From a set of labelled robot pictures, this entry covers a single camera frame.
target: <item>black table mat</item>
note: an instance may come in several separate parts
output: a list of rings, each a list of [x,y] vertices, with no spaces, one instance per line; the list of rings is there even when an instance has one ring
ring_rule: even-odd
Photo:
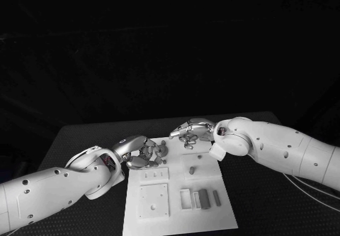
[[[248,117],[254,121],[282,124],[272,112],[202,117],[214,122],[235,117]],[[168,137],[175,128],[191,118],[65,126],[58,133],[40,171],[53,167],[65,167],[68,160],[83,150],[96,145],[112,148],[130,135],[142,134],[149,138]],[[340,235],[340,212],[310,199],[282,173],[256,163],[251,157],[240,157],[231,154],[220,162],[220,166],[240,228],[185,235]],[[129,178],[126,165],[123,165],[123,169]],[[127,178],[99,199],[90,200],[83,196],[74,206],[45,220],[24,227],[14,235],[123,235]],[[320,200],[340,208],[339,200],[335,201],[315,190],[309,190],[309,192]]]

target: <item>table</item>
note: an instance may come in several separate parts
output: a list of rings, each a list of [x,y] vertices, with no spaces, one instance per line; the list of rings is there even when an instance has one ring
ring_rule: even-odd
[[[254,121],[282,124],[272,112],[201,117],[215,122],[235,117],[248,117]],[[168,137],[172,130],[191,118],[65,126],[58,133],[40,171],[53,167],[65,167],[68,160],[83,150],[94,145],[112,148],[130,135],[142,134],[149,138]],[[220,166],[240,228],[194,235],[340,235],[340,213],[310,199],[282,173],[256,163],[248,156],[240,157],[231,154],[220,162]],[[127,181],[122,182],[96,200],[83,196],[73,207],[22,228],[14,236],[123,235],[127,185]],[[315,190],[309,192],[340,208],[339,200],[332,200]]]

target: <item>white cable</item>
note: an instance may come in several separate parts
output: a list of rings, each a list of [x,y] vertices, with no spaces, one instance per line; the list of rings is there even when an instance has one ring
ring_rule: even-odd
[[[318,201],[320,202],[325,206],[328,206],[329,208],[332,208],[333,210],[336,210],[338,212],[340,212],[339,209],[336,209],[333,206],[328,205],[326,203],[323,203],[320,200],[318,200],[299,186],[297,184],[293,182],[293,180],[289,178],[289,176],[286,175],[286,173],[283,173],[286,178],[289,179],[289,181],[296,185],[296,187]]]
[[[18,228],[8,236],[11,236],[21,228]]]
[[[335,197],[336,199],[340,200],[340,197],[338,197],[336,195],[325,192],[323,190],[320,190],[319,188],[313,187],[310,184],[308,184],[302,179],[299,179],[296,176],[293,176],[305,185],[308,185],[310,188],[316,189],[319,192],[328,194],[329,196]]]

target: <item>black background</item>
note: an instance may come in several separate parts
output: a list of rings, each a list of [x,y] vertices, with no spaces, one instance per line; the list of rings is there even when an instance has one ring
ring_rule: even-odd
[[[4,180],[68,124],[273,111],[340,144],[339,1],[14,1],[0,21]]]

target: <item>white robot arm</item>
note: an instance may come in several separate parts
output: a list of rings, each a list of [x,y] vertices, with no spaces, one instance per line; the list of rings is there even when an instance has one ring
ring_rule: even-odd
[[[136,150],[140,155],[132,156]],[[158,157],[150,161],[153,151]],[[126,178],[125,161],[132,170],[140,170],[163,164],[166,154],[166,144],[135,135],[113,150],[94,146],[83,151],[65,168],[51,168],[0,184],[0,234],[58,213],[83,195],[91,200],[103,196]]]
[[[244,117],[217,124],[202,120],[204,122],[197,118],[184,124],[171,133],[171,139],[179,136],[182,141],[185,139],[185,147],[192,149],[191,137],[198,135],[202,140],[210,138],[208,141],[215,141],[210,154],[220,161],[227,153],[250,155],[269,168],[308,178],[340,191],[339,147],[286,126],[251,121]]]

